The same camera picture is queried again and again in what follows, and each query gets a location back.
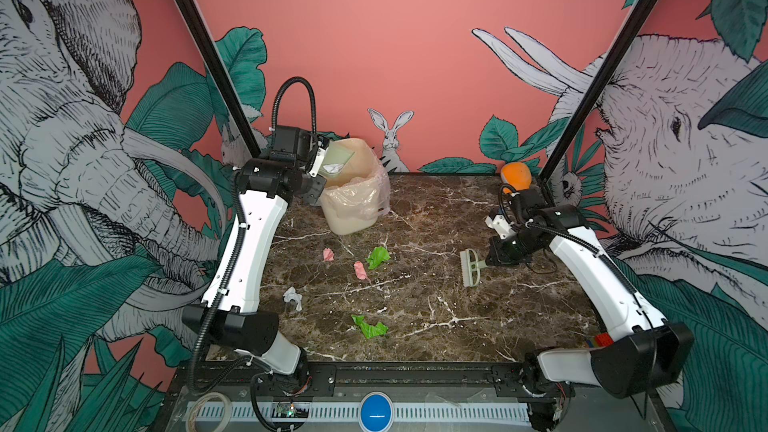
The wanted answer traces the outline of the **pale green hand brush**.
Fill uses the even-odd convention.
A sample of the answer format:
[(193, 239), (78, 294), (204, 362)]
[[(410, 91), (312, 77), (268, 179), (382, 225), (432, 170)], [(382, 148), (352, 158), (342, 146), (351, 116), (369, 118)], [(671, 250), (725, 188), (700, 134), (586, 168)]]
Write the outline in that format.
[(465, 249), (460, 253), (463, 285), (476, 287), (480, 283), (481, 271), (487, 267), (474, 249)]

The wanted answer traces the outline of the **pale green dustpan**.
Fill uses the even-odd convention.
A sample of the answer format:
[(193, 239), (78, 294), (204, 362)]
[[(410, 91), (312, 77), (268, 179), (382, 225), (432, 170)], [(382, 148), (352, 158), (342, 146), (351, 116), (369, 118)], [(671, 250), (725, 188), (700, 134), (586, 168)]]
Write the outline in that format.
[[(317, 170), (318, 174), (326, 179), (339, 176), (354, 154), (355, 152), (352, 149), (340, 145), (338, 141), (331, 141), (328, 147), (322, 152), (322, 160), (319, 162)], [(327, 163), (343, 163), (344, 167), (339, 174), (328, 176), (321, 171), (322, 165)]]

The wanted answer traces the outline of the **cream plastic trash bin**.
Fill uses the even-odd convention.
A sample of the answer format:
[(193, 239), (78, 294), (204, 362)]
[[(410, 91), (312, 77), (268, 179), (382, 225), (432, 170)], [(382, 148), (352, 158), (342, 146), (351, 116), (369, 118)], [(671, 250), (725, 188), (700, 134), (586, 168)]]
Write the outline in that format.
[(339, 176), (325, 178), (320, 206), (331, 231), (343, 236), (371, 227), (386, 215), (391, 188), (386, 169), (364, 140), (336, 141), (355, 154)]

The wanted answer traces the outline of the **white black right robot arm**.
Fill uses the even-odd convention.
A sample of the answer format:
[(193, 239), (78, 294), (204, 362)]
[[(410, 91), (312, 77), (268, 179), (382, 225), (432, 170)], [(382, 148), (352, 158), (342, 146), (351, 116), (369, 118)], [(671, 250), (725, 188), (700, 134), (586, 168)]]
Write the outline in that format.
[(516, 265), (536, 251), (550, 250), (586, 293), (610, 339), (592, 349), (536, 353), (536, 385), (599, 386), (625, 398), (679, 379), (694, 345), (693, 332), (669, 321), (630, 283), (577, 208), (529, 208), (515, 218), (497, 211), (485, 224), (495, 233), (487, 265)]

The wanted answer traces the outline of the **white paper scrap centre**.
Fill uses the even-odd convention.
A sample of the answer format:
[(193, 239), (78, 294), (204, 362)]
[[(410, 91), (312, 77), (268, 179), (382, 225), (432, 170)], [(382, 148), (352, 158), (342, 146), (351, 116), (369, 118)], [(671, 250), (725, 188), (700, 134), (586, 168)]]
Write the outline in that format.
[(321, 171), (328, 176), (335, 176), (341, 172), (343, 167), (343, 163), (327, 163), (322, 165)]

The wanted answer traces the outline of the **orange carrot plush toy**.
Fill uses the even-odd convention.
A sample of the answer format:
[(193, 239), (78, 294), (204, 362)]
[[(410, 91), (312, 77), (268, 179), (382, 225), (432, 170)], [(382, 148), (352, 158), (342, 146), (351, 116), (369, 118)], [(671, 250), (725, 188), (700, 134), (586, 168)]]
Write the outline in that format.
[(530, 168), (523, 162), (510, 162), (500, 170), (500, 177), (504, 184), (517, 191), (529, 189), (533, 183)]

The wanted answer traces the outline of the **green paper scrap centre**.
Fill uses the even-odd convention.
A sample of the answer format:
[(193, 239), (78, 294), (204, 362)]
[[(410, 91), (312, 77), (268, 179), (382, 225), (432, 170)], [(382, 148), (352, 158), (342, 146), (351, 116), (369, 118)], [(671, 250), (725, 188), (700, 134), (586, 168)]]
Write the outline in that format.
[(370, 270), (374, 270), (390, 260), (390, 252), (384, 246), (375, 247), (366, 258), (366, 262)]

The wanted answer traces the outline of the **pink paper scrap centre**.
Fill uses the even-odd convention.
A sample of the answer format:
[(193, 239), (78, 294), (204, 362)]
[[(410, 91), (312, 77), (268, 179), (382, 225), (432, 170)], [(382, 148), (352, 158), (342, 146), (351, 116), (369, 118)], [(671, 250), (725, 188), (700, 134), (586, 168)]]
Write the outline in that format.
[(367, 271), (362, 262), (356, 261), (353, 265), (353, 268), (354, 268), (355, 275), (359, 280), (366, 281), (368, 279)]

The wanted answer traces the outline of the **white crumpled paper scrap left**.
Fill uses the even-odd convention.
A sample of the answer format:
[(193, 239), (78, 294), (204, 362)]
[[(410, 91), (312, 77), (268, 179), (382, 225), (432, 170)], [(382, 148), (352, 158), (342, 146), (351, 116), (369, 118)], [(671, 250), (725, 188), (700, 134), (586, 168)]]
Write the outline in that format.
[(288, 288), (283, 293), (283, 301), (288, 305), (293, 305), (296, 312), (303, 311), (303, 295), (300, 294), (294, 287)]

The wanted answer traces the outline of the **green paper scrap front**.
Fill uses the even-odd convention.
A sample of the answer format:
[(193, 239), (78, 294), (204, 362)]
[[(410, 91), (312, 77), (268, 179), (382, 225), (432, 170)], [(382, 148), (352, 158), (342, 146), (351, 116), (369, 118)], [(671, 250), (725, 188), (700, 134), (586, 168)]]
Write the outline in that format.
[(376, 325), (371, 325), (366, 321), (363, 315), (352, 315), (351, 319), (354, 325), (360, 329), (365, 339), (385, 336), (388, 333), (389, 328), (382, 322), (378, 322)]

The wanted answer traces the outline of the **blue round button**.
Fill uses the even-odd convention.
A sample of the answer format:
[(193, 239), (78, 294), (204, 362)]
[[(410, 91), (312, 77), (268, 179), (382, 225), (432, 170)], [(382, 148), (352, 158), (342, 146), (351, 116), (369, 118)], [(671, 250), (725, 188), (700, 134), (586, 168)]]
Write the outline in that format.
[(360, 403), (358, 422), (363, 432), (387, 432), (394, 415), (391, 399), (382, 392), (371, 392)]

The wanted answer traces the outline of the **black front mounting rail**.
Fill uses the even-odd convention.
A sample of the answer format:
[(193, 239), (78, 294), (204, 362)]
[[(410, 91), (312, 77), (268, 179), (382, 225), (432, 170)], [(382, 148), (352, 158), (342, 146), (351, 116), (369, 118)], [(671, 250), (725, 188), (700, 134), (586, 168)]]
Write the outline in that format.
[(302, 381), (267, 371), (255, 362), (207, 361), (195, 368), (194, 385), (200, 389), (215, 382), (221, 387), (254, 385), (259, 397), (331, 397), (344, 387), (373, 391), (383, 388), (489, 388), (497, 397), (543, 401), (572, 397), (576, 383), (536, 380), (533, 369), (517, 362), (324, 362), (311, 361), (300, 374)]

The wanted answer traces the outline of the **left black frame post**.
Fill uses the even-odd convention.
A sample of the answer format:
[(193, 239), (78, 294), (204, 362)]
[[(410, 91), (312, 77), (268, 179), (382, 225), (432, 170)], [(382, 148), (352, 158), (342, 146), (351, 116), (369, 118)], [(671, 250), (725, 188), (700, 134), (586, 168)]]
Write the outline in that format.
[(243, 104), (196, 0), (174, 0), (174, 2), (202, 56), (204, 65), (212, 75), (228, 113), (241, 134), (249, 155), (258, 157), (261, 154), (261, 148), (254, 137), (253, 129), (244, 113)]

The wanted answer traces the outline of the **black frame post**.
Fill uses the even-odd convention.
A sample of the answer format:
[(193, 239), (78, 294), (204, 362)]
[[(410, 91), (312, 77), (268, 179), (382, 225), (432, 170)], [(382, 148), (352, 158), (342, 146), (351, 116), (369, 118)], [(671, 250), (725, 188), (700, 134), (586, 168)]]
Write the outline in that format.
[(174, 0), (174, 2), (202, 56), (204, 65), (212, 75), (228, 113), (241, 134), (249, 155), (258, 157), (261, 154), (261, 148), (254, 137), (253, 129), (244, 113), (243, 104), (196, 0)]
[(549, 181), (658, 0), (636, 0), (538, 178)]

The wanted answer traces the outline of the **right black frame post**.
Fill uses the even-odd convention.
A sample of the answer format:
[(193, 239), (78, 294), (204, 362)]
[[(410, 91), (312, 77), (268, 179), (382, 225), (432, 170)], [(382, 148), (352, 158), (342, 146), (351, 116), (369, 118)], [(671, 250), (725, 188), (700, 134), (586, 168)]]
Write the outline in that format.
[(538, 178), (549, 181), (658, 0), (636, 0)]

